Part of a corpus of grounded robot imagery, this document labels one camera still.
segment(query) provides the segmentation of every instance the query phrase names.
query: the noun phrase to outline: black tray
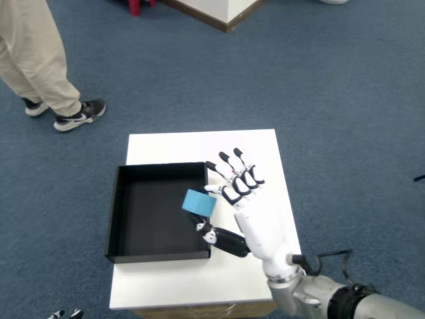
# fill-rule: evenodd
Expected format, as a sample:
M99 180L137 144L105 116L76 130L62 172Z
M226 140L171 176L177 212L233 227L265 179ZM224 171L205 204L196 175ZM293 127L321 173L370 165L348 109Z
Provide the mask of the black tray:
M188 189L207 184L205 163L119 166L106 257L113 263L210 257L181 208Z

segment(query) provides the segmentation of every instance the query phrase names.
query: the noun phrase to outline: beige pants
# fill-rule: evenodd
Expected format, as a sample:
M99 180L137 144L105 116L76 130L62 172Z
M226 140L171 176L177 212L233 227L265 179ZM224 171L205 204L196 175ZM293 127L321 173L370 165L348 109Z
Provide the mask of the beige pants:
M0 76L19 96L55 113L81 109L66 78L65 51L46 0L0 0Z

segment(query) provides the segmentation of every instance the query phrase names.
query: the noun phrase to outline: white table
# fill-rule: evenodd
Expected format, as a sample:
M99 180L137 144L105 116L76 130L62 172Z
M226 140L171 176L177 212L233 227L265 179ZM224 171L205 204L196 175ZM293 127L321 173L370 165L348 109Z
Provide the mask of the white table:
M219 151L230 154L235 147L254 159L269 189L276 192L292 252L300 253L274 130L132 134L129 136L127 164L207 160L218 163ZM223 183L223 180L210 171L209 183ZM223 198L217 201L211 223L239 233L232 207ZM241 259L212 247L210 259L114 265L110 308L141 309L262 300L271 300L271 294L261 262L252 255Z

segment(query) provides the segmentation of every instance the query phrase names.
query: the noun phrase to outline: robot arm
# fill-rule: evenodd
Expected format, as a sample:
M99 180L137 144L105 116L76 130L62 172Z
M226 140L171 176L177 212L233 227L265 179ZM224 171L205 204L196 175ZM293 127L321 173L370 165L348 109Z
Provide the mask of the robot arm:
M227 185L207 185L205 190L223 196L234 207L245 238L214 227L198 215L192 214L192 219L206 242L239 257L251 252L262 260L278 308L309 319L425 319L424 313L380 296L370 287L345 286L313 273L302 256L290 250L281 212L273 206L258 168L237 148L234 155L219 155L224 163L207 162L207 167L223 176Z

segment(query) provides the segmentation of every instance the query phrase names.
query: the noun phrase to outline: blue carpet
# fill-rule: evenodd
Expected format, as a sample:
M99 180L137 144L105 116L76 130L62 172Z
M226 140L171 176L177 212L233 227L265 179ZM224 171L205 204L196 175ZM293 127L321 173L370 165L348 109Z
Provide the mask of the blue carpet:
M275 128L304 253L425 310L425 1L269 0L224 34L159 4L50 1L69 78L105 116L69 134L0 84L4 318L108 309L114 170L132 133ZM343 281L340 260L325 274ZM278 312L270 318L284 318Z

